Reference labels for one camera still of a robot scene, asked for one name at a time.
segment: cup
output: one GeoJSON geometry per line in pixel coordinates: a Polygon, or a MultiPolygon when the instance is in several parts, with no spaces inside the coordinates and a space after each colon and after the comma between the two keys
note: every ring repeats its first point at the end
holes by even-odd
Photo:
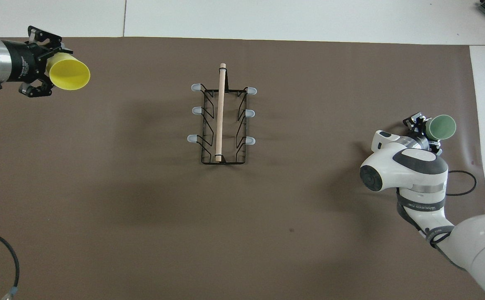
{"type": "Polygon", "coordinates": [[[68,91],[81,89],[90,80],[89,68],[69,53],[55,53],[48,59],[46,71],[56,87],[68,91]]]}
{"type": "Polygon", "coordinates": [[[427,120],[425,135],[431,140],[450,138],[457,129],[455,120],[448,115],[440,115],[427,120]]]}

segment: yellow cup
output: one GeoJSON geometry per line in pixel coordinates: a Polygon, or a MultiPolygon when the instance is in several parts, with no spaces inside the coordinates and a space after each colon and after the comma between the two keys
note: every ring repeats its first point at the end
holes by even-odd
{"type": "Polygon", "coordinates": [[[74,91],[84,87],[90,79],[89,68],[69,53],[56,53],[46,63],[52,83],[60,89],[74,91]]]}

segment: rubber tip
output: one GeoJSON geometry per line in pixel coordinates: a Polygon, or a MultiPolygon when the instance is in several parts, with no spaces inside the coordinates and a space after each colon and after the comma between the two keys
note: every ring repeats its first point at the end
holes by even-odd
{"type": "Polygon", "coordinates": [[[253,110],[245,110],[244,111],[244,115],[247,118],[253,118],[253,117],[255,117],[255,111],[253,111],[253,110]]]}
{"type": "Polygon", "coordinates": [[[191,85],[191,90],[193,92],[199,92],[202,90],[202,84],[201,83],[195,83],[193,85],[191,85]]]}
{"type": "Polygon", "coordinates": [[[246,93],[248,93],[248,95],[255,95],[257,93],[257,89],[255,87],[248,87],[246,93]]]}
{"type": "Polygon", "coordinates": [[[187,142],[192,142],[192,143],[196,143],[198,142],[198,135],[189,135],[187,136],[187,142]]]}
{"type": "Polygon", "coordinates": [[[202,108],[201,106],[195,106],[192,108],[192,113],[195,115],[201,115],[202,114],[202,108]]]}
{"type": "Polygon", "coordinates": [[[246,137],[246,145],[255,145],[255,139],[252,137],[246,137]]]}

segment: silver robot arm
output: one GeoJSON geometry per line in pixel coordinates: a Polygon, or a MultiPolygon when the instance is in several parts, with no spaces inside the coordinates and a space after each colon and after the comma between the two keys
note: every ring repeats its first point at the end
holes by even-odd
{"type": "Polygon", "coordinates": [[[446,219],[448,164],[435,154],[440,151],[433,151],[434,145],[440,149],[440,141],[430,140],[425,135],[425,122],[419,123],[423,125],[410,127],[413,131],[408,136],[377,131],[372,142],[374,153],[363,162],[361,179],[374,192],[396,188],[397,209],[404,220],[485,290],[485,215],[457,226],[446,219]]]}

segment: black wire rack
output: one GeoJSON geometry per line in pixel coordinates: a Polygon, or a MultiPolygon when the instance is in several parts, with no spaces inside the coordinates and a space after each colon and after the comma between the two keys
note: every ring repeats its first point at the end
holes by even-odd
{"type": "Polygon", "coordinates": [[[225,90],[226,94],[236,95],[236,100],[240,101],[239,108],[237,110],[237,124],[238,129],[235,134],[235,156],[231,159],[234,161],[227,161],[225,156],[221,155],[221,161],[215,161],[215,155],[211,153],[214,151],[214,129],[212,128],[210,121],[216,120],[216,115],[214,112],[215,106],[212,101],[214,95],[218,95],[219,90],[208,89],[205,85],[201,83],[195,83],[191,86],[191,90],[200,91],[204,95],[203,106],[196,106],[192,109],[192,113],[195,115],[201,115],[203,118],[202,122],[202,133],[201,135],[189,135],[187,137],[188,142],[197,143],[201,148],[201,163],[204,165],[242,165],[246,162],[246,147],[248,145],[255,144],[255,139],[249,137],[246,133],[248,132],[248,118],[253,118],[255,112],[253,110],[248,110],[248,95],[255,95],[257,89],[255,87],[245,87],[242,90],[231,90],[228,85],[227,71],[225,80],[225,90]]]}

